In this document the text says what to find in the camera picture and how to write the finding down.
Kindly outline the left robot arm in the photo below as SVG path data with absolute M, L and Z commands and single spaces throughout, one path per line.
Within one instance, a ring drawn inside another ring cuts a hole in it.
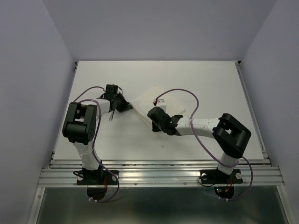
M 126 112 L 132 105 L 124 98 L 123 90 L 115 84 L 105 88 L 92 86 L 70 102 L 62 127 L 62 134 L 76 148 L 82 169 L 73 172 L 78 185 L 98 185 L 107 181 L 108 171 L 96 154 L 95 141 L 103 114 Z

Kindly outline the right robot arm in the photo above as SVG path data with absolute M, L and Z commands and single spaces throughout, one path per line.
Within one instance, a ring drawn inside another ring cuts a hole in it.
M 171 117 L 155 106 L 147 116 L 152 122 L 153 132 L 163 132 L 169 136 L 193 135 L 205 150 L 207 148 L 199 137 L 214 139 L 223 150 L 218 167 L 213 172 L 213 177 L 220 182 L 231 178 L 251 138 L 251 131 L 229 113 L 215 119 L 193 119 L 183 115 Z

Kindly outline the white cloth napkin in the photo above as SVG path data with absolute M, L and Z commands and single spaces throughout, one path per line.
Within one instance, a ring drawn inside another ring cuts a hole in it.
M 150 130 L 152 130 L 152 123 L 147 114 L 155 106 L 154 102 L 156 97 L 164 92 L 165 90 L 163 87 L 155 85 L 130 102 L 133 107 L 134 115 Z M 165 94 L 159 97 L 157 106 L 162 108 L 171 117 L 173 115 L 182 115 L 185 112 L 183 104 L 170 94 Z

